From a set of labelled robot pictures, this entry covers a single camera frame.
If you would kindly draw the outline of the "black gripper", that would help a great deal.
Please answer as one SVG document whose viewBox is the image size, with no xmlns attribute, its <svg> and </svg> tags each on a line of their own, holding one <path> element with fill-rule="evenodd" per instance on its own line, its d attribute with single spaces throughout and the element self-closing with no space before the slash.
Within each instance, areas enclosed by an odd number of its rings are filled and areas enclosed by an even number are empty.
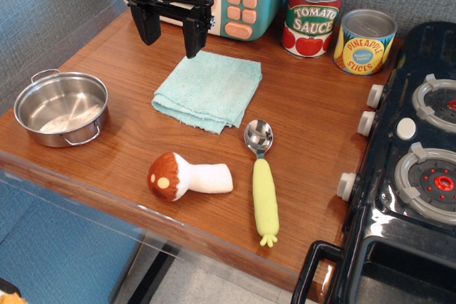
<svg viewBox="0 0 456 304">
<path fill-rule="evenodd" d="M 127 0 L 142 41 L 150 46 L 161 36 L 160 17 L 182 23 L 187 58 L 205 46 L 214 26 L 214 0 Z"/>
</svg>

